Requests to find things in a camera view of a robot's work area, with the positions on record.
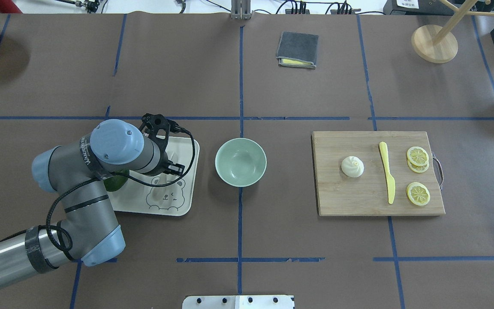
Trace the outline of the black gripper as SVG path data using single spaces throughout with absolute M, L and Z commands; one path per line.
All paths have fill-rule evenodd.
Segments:
M 182 176 L 184 174 L 185 166 L 182 164 L 176 164 L 169 160 L 167 153 L 163 152 L 160 160 L 161 172 L 168 175 Z

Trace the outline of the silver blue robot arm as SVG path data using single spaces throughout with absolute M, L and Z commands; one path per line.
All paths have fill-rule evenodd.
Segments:
M 57 193 L 45 223 L 0 241 L 0 289 L 51 273 L 71 261 L 95 266 L 125 249 L 104 180 L 131 170 L 156 176 L 169 166 L 166 147 L 173 123 L 145 114 L 135 127 L 102 121 L 91 133 L 39 154 L 32 174 L 39 187 Z

